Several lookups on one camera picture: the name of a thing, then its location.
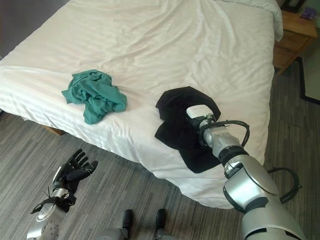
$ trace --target black cloth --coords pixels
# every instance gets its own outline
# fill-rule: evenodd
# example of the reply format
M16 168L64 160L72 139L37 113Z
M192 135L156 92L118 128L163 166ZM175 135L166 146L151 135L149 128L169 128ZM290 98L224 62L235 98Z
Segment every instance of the black cloth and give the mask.
M220 162L210 147L200 144L197 131L187 121L187 108L194 105L207 105L216 120L221 115L209 96L190 86L165 91L155 105L159 109L160 118L165 122L154 136L170 148L179 150L191 171L202 173Z

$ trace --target drawer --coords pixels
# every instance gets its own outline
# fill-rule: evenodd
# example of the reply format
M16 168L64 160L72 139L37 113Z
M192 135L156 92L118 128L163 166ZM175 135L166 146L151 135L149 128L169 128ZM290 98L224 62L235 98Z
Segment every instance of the drawer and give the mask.
M276 68L284 68L289 62L290 59L295 55L294 51L291 51L287 48L274 46L273 48L273 65Z
M303 45L309 40L308 36L300 35L291 31L283 31L283 38L275 45L281 48L290 49L294 52L299 51Z

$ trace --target black cable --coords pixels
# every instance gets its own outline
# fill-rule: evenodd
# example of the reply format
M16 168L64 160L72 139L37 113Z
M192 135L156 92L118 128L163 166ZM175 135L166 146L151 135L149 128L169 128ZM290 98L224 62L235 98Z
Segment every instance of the black cable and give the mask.
M289 202L291 199L293 199L297 195L297 193L299 192L299 189L302 188L302 186L299 183L299 177L298 177L297 173L295 171L293 171L292 169L290 169L290 168L287 168L287 167L274 167L273 169L270 169L267 172L269 174L271 174L271 173L277 172L279 170L284 170L284 171L289 172L291 174L292 178L293 178L293 187L291 188L291 190L280 197L281 203L285 204L285 203Z
M56 204L58 207L63 209L66 213L69 211L70 206L75 205L76 203L76 197L69 193L62 195L61 197L58 196L49 196L46 200L43 200L41 203L39 203L31 212L31 214L34 214L36 212L40 212L40 210L43 208L45 204Z
M199 129L200 139L205 143L206 142L205 139L204 139L205 130L211 129L211 128L225 127L225 125L229 125L229 124L235 124L235 125L240 125L242 127L245 127L246 132L245 132L245 136L243 138L243 141L241 143L241 146L244 147L246 145L246 143L248 142L249 137L250 137L250 126L248 124L246 124L244 121L239 121L239 120L217 121L217 122L211 122L211 123L208 123L206 125L203 125Z

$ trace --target mattress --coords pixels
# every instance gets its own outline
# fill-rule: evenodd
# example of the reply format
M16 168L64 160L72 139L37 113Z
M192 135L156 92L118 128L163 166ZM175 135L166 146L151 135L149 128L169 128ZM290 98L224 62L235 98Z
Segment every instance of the mattress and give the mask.
M162 124L155 105L174 88L207 94L221 121L250 125L245 149L263 164L279 16L273 0L71 0L0 61L0 108L141 163L189 198L228 209L223 167L189 170L154 137ZM84 122L84 105L61 94L73 73L90 69L110 74L128 100L126 111L93 125ZM228 129L240 140L245 134Z

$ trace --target purple object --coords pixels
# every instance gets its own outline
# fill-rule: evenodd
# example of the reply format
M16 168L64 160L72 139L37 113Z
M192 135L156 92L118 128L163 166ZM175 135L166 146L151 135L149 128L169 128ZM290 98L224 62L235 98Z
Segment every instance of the purple object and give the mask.
M311 7L305 7L302 14L301 14L301 18L304 19L314 19L314 17L317 15L317 11Z

